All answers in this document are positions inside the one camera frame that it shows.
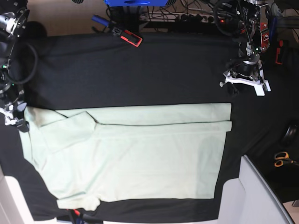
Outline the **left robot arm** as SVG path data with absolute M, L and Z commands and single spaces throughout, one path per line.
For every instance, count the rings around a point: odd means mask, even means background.
M 244 84 L 254 88 L 257 96 L 271 91 L 264 78 L 263 64 L 270 47 L 269 13 L 264 0 L 219 0 L 213 7 L 214 23 L 224 35 L 238 43 L 238 55 L 230 59 L 220 86 Z

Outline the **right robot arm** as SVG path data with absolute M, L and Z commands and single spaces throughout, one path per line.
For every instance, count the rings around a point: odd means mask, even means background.
M 4 115 L 6 126 L 14 126 L 20 132 L 29 131 L 25 119 L 27 103 L 24 99 L 23 85 L 36 73 L 38 54 L 36 49 L 25 42 L 34 56 L 31 72 L 23 79 L 12 75 L 14 53 L 20 36 L 26 29 L 30 10 L 26 0 L 2 0 L 0 2 L 0 113 Z

